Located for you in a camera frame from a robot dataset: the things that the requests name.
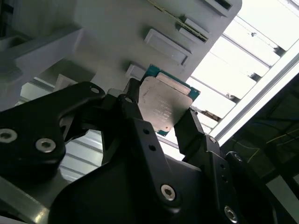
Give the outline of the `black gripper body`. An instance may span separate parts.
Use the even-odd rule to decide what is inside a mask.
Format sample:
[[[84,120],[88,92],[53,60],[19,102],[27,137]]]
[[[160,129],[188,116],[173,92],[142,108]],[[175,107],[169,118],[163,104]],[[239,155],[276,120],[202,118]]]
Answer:
[[[127,159],[106,164],[65,187],[50,208],[50,224],[218,224],[218,213],[204,190],[202,172],[167,157],[180,210],[160,209],[139,171]]]

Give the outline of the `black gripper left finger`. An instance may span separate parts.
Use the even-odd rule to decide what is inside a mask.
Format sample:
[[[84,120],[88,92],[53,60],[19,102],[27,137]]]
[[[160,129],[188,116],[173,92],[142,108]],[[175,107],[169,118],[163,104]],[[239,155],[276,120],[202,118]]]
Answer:
[[[66,143],[88,129],[101,131],[104,165],[127,159],[139,171],[162,211],[179,211],[181,194],[154,129],[138,108],[140,83],[108,96],[82,82],[1,112],[0,174],[34,182],[50,179],[66,154]]]

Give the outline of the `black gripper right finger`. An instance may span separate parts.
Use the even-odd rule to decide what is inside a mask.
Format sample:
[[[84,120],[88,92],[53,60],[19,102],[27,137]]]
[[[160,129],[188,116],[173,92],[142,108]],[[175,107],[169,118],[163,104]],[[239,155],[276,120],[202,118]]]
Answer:
[[[281,224],[283,208],[244,159],[221,152],[203,132],[194,110],[174,126],[184,162],[200,169],[200,221],[203,224]]]

